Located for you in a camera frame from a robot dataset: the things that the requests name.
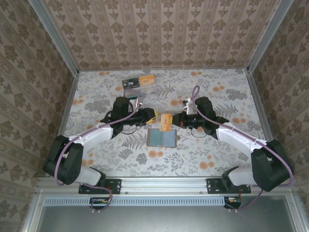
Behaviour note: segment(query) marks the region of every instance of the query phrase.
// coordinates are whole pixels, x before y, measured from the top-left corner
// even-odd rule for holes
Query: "floral wallpaper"
[[[253,74],[309,212],[309,1],[294,0]]]
[[[226,117],[240,129],[263,138],[259,118],[242,69],[152,70],[80,72],[66,127],[66,136],[95,126],[112,109],[116,97],[123,95],[122,80],[153,74],[157,96],[146,96],[143,107],[162,113],[180,113],[182,101],[200,85],[199,96],[207,96],[217,115]],[[237,165],[250,164],[248,157],[224,142],[205,136],[201,128],[177,130],[176,148],[147,147],[147,130],[160,128],[160,120],[137,127],[131,135],[119,134],[98,144],[83,157],[83,165],[103,171],[107,176],[209,176],[221,175]],[[125,126],[124,132],[134,131]]]
[[[72,76],[27,0],[0,0],[0,231],[21,229]]]
[[[43,0],[80,70],[245,67],[280,0]]]

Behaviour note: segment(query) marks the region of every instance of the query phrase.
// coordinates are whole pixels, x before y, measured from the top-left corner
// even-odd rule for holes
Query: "floral tablecloth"
[[[144,102],[159,113],[179,113],[182,100],[200,85],[199,96],[207,96],[217,115],[230,120],[243,131],[264,138],[245,71],[242,69],[152,70],[80,72],[66,136],[95,126],[112,109],[116,97],[123,95],[122,80],[153,74],[159,98]],[[92,166],[107,176],[209,176],[221,175],[231,167],[250,165],[248,158],[234,147],[211,136],[196,138],[189,129],[177,130],[176,148],[147,147],[147,129],[159,128],[154,122],[137,128],[131,135],[119,134],[102,142],[83,157],[84,166]],[[124,132],[134,131],[125,127]],[[202,137],[200,129],[193,135]]]

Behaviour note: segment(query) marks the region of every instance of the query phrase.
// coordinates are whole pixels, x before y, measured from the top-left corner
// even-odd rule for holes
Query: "black mounting bracket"
[[[121,179],[105,179],[105,188],[112,191],[113,195],[120,194],[121,191]],[[85,185],[79,185],[79,194],[108,194],[105,190],[89,188]]]
[[[246,185],[235,186],[235,188],[227,189],[222,182],[222,178],[209,178],[206,179],[206,183],[208,194],[238,194],[240,191],[241,193],[251,193],[250,186]]]

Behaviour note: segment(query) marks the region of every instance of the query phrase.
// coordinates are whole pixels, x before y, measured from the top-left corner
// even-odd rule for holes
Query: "wire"
[[[121,132],[122,134],[126,134],[126,135],[129,135],[129,134],[133,134],[135,131],[131,132],[131,133],[124,133],[124,132]]]
[[[228,207],[230,207],[230,209],[231,210],[234,210],[234,211],[239,211],[239,210],[243,210],[243,209],[246,209],[246,208],[248,208],[250,205],[252,205],[261,195],[262,195],[262,193],[263,193],[263,190],[261,190],[260,192],[259,192],[259,194],[253,199],[253,201],[251,201],[249,204],[247,204],[246,206],[244,206],[244,207],[240,207],[240,208],[238,208],[238,209],[235,209],[233,206],[231,206],[230,204],[227,204],[227,203],[225,203],[225,205],[227,205]]]
[[[101,121],[105,121],[108,118],[108,115],[112,112],[112,110],[110,110],[109,112],[106,113],[105,117],[101,120]]]
[[[192,134],[193,137],[196,137],[196,138],[205,138],[206,137],[206,134],[204,136],[195,136],[195,135],[193,135],[192,129],[191,129],[191,134]]]
[[[108,188],[105,188],[105,187],[99,187],[99,186],[92,186],[92,185],[89,185],[89,184],[83,184],[89,188],[92,188],[92,189],[102,189],[102,190],[105,190],[109,193],[110,195],[110,200],[107,202],[107,204],[102,208],[100,209],[100,211],[103,211],[105,210],[111,203],[112,203],[112,191],[109,190]],[[90,208],[92,209],[92,212],[96,211],[96,209],[93,208],[93,203],[94,202],[97,202],[97,201],[100,201],[101,199],[95,199],[94,201],[91,202],[91,205],[90,205]]]
[[[76,140],[79,140],[81,138],[83,138],[85,135],[88,135],[89,133],[92,133],[96,130],[99,130],[99,129],[102,129],[104,127],[107,127],[107,126],[110,126],[110,125],[113,125],[115,123],[118,123],[118,122],[121,122],[121,121],[124,121],[124,120],[127,120],[129,117],[133,116],[140,108],[140,98],[138,97],[137,98],[137,102],[138,102],[138,106],[135,108],[135,110],[133,110],[133,112],[131,114],[129,114],[128,116],[122,118],[122,119],[119,119],[119,120],[116,120],[114,122],[109,122],[107,124],[103,124],[103,125],[100,125],[98,127],[93,127],[87,131],[85,131],[84,133],[82,134],[79,134],[78,136],[76,136],[75,138],[73,138],[71,141],[69,141],[65,146],[64,148],[62,149],[60,155],[59,155],[59,158],[58,158],[58,161],[57,161],[57,164],[56,164],[56,167],[55,167],[55,174],[54,174],[54,177],[55,177],[55,182],[58,186],[63,186],[64,183],[60,183],[58,181],[58,170],[59,170],[59,166],[60,166],[60,163],[61,163],[61,159],[63,157],[63,155],[65,154],[65,152],[67,151],[67,149],[69,148],[69,146],[74,143]]]
[[[227,125],[218,123],[218,122],[216,122],[216,121],[213,121],[213,120],[211,120],[210,118],[207,118],[205,115],[203,115],[203,114],[199,111],[199,109],[197,108],[197,105],[195,104],[195,97],[198,95],[199,89],[200,89],[200,87],[199,87],[198,85],[195,86],[194,89],[193,89],[193,91],[192,91],[192,97],[191,97],[191,100],[192,100],[192,102],[194,103],[193,106],[195,107],[195,109],[197,110],[197,112],[199,113],[199,115],[201,115],[201,116],[202,116],[204,119],[206,119],[207,121],[209,121],[209,122],[211,122],[211,123],[213,123],[213,124],[216,124],[216,125],[218,125],[218,126],[225,127],[225,128],[227,128],[227,129],[229,129],[229,130],[233,130],[233,131],[235,131],[236,133],[238,133],[238,134],[240,134],[240,135],[242,135],[242,136],[244,136],[244,137],[250,139],[251,141],[253,141],[253,142],[259,144],[260,146],[262,146],[263,148],[265,148],[268,152],[270,152],[270,153],[271,153],[272,155],[274,155],[278,160],[281,161],[281,163],[285,166],[285,168],[287,169],[287,171],[288,171],[288,173],[289,173],[289,175],[290,175],[290,181],[289,181],[289,183],[287,183],[287,184],[281,184],[281,185],[279,185],[279,186],[281,186],[281,187],[291,186],[291,185],[293,184],[293,181],[294,181],[294,176],[293,176],[292,170],[291,170],[291,168],[289,167],[289,165],[284,161],[284,159],[282,159],[276,152],[274,152],[274,151],[271,150],[268,146],[264,145],[263,143],[261,143],[260,141],[256,140],[255,138],[253,138],[253,137],[251,137],[251,136],[245,134],[244,132],[242,132],[242,131],[240,131],[240,130],[238,130],[238,129],[236,129],[236,128],[232,128],[232,127],[230,127],[230,126],[227,126]]]

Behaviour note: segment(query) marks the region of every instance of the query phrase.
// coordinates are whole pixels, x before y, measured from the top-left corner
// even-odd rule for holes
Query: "metal vent grille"
[[[44,206],[89,206],[90,197],[46,197]],[[111,206],[216,206],[224,197],[114,197]]]

